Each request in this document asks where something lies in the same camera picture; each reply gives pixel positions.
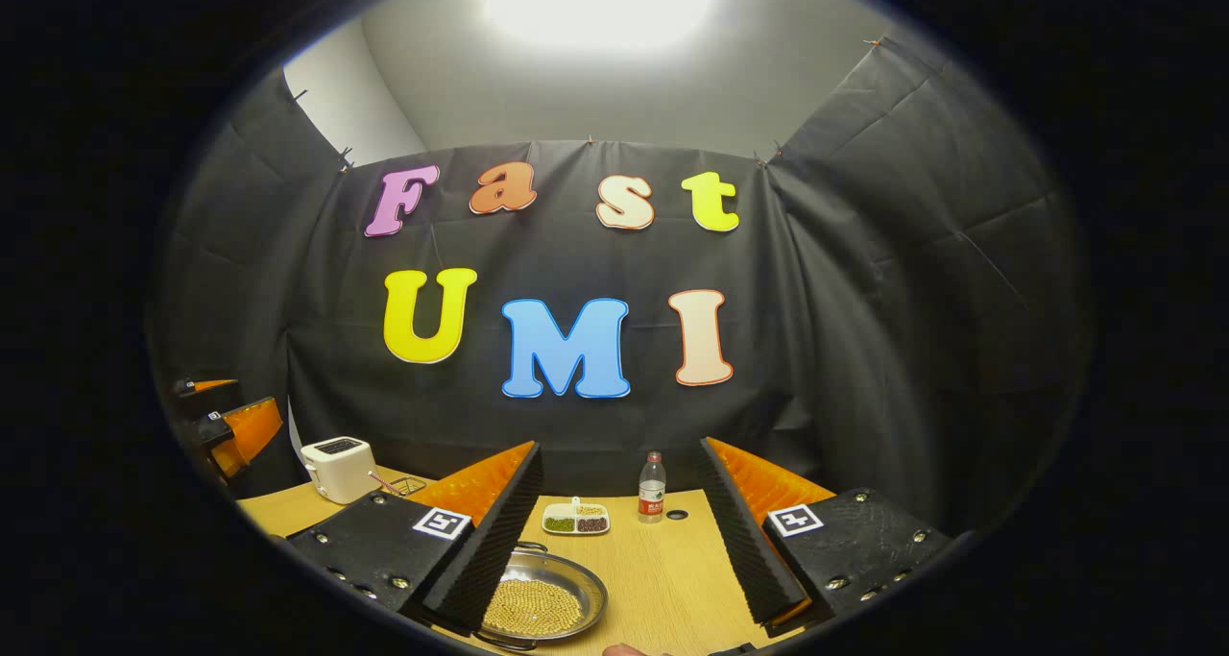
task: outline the pan handle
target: pan handle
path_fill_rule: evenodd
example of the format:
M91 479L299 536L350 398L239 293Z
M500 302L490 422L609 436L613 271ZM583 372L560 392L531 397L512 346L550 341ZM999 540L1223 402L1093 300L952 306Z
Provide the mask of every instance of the pan handle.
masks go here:
M485 641L487 644L492 644L494 646L498 646L500 649L506 649L509 651L535 651L535 649L537 649L536 641L531 641L528 644L512 644L510 641L504 641L494 636L487 636L482 634L482 630L474 631L473 636L478 638L482 641Z

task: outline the water bottle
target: water bottle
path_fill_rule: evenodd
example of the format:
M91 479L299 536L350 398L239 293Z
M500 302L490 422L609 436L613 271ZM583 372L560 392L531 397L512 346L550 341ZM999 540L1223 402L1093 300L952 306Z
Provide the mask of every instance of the water bottle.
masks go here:
M661 521L665 504L666 468L661 464L661 453L650 451L649 461L640 469L640 521L646 525Z

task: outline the ceiling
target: ceiling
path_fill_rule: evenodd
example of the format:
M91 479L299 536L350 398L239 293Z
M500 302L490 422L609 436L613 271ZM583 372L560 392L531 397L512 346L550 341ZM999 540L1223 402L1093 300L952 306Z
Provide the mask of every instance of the ceiling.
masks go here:
M364 14L371 57L426 149L592 135L768 156L890 26L864 0L710 0L664 47L569 49L508 33L484 2L385 0Z

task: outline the white toaster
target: white toaster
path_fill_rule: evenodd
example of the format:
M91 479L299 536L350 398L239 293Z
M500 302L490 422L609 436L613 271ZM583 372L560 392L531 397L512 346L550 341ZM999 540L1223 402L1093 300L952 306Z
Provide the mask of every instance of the white toaster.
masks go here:
M367 475L376 471L367 442L333 437L304 446L301 453L316 491L333 502L354 502L380 486L380 482Z

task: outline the wooden table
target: wooden table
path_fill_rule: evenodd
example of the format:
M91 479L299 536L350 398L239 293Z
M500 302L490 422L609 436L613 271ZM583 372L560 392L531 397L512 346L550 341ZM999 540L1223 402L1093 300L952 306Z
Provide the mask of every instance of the wooden table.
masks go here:
M385 480L404 475L382 467L380 473ZM521 541L542 543L552 555L592 570L606 585L610 603L596 625L570 639L543 642L535 654L599 656L611 644L626 642L650 656L707 656L745 642L763 646L798 631L768 639L751 620L703 491L667 493L666 510L688 512L681 521L640 523L635 495L586 498L585 502L605 504L610 511L608 532L549 534L542 531L544 507L569 501L569 498L542 495L525 525ZM261 528L274 534L302 531L342 510L340 504L321 498L311 484L238 502ZM508 654L474 638L463 641Z

